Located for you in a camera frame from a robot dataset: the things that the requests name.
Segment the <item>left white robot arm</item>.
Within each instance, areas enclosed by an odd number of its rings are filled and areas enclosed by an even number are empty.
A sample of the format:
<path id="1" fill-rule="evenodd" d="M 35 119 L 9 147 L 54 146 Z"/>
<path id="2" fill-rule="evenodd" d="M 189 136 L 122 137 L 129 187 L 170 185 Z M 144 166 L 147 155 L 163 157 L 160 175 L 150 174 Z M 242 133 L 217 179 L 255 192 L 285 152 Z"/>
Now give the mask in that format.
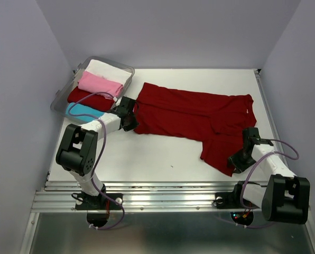
<path id="1" fill-rule="evenodd" d="M 69 124 L 61 139 L 55 161 L 69 172 L 81 187 L 81 193 L 72 194 L 78 209 L 97 209 L 107 204 L 106 187 L 98 179 L 95 170 L 100 160 L 96 156 L 97 143 L 103 141 L 101 153 L 106 145 L 107 134 L 138 127 L 134 110 L 138 108 L 136 100 L 122 97 L 108 112 L 97 110 L 77 110 L 78 103 L 71 104 L 67 113 L 85 120 L 84 124 Z"/>

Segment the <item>clear plastic storage bin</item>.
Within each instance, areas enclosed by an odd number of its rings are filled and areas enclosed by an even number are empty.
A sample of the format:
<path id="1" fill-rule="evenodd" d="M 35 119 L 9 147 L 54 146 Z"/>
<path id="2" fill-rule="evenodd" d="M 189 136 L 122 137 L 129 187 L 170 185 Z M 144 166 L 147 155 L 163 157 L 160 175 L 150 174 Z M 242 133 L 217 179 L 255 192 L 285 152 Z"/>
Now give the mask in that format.
<path id="1" fill-rule="evenodd" d="M 55 95 L 55 99 L 51 103 L 51 106 L 50 106 L 50 109 L 52 111 L 58 113 L 61 116 L 66 117 L 69 120 L 76 122 L 78 124 L 86 123 L 88 121 L 91 121 L 92 119 L 85 121 L 81 117 L 76 118 L 76 117 L 69 115 L 68 110 L 69 110 L 70 102 L 68 102 L 68 98 L 69 98 L 70 93 L 76 87 L 78 87 L 78 80 L 82 77 L 83 72 L 85 71 L 85 69 L 87 68 L 87 66 L 89 65 L 91 60 L 98 60 L 98 61 L 104 62 L 108 65 L 119 68 L 119 69 L 129 73 L 129 77 L 127 78 L 126 82 L 124 82 L 124 88 L 120 92 L 119 96 L 117 96 L 117 98 L 120 98 L 120 97 L 125 95 L 127 89 L 130 87 L 130 85 L 132 83 L 132 79 L 133 79 L 133 76 L 135 74 L 135 69 L 133 67 L 130 67 L 128 65 L 118 63 L 118 62 L 115 62 L 112 60 L 108 60 L 105 58 L 96 57 L 96 56 L 89 57 L 83 63 L 80 63 L 79 66 L 77 67 L 76 72 L 70 78 L 68 83 L 63 87 L 63 89 L 58 90 L 58 92 Z"/>

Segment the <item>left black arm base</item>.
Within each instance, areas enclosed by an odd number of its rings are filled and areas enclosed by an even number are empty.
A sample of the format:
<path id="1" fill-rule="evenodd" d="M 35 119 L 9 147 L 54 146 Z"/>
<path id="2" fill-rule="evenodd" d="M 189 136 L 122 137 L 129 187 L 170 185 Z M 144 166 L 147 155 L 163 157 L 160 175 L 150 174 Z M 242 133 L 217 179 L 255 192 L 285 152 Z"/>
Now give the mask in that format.
<path id="1" fill-rule="evenodd" d="M 84 192 L 72 193 L 71 197 L 76 201 L 75 209 L 78 211 L 103 211 L 103 210 L 121 210 L 120 206 L 103 197 L 90 196 Z"/>

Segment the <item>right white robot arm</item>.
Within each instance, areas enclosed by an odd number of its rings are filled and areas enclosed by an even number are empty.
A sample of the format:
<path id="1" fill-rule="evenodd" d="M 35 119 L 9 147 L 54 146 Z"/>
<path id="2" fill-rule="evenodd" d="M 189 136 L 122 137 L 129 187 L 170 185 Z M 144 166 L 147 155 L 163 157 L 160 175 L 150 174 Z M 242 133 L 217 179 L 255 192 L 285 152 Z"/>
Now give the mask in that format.
<path id="1" fill-rule="evenodd" d="M 235 173 L 249 171 L 231 200 L 246 209 L 260 208 L 267 221 L 305 224 L 308 219 L 310 182 L 298 177 L 274 149 L 274 139 L 261 138 L 258 128 L 242 131 L 243 147 L 227 159 Z"/>

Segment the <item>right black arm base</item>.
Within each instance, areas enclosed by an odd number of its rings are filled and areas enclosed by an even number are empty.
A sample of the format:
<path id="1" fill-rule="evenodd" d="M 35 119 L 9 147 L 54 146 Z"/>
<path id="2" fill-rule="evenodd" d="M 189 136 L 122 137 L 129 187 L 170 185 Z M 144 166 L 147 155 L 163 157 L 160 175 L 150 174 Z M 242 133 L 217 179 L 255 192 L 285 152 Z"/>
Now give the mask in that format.
<path id="1" fill-rule="evenodd" d="M 243 199 L 243 205 L 240 202 L 240 195 L 242 192 L 244 181 L 239 181 L 231 192 L 218 192 L 215 194 L 215 199 L 212 205 L 218 209 L 234 209 L 234 208 L 249 208 L 255 205 Z"/>

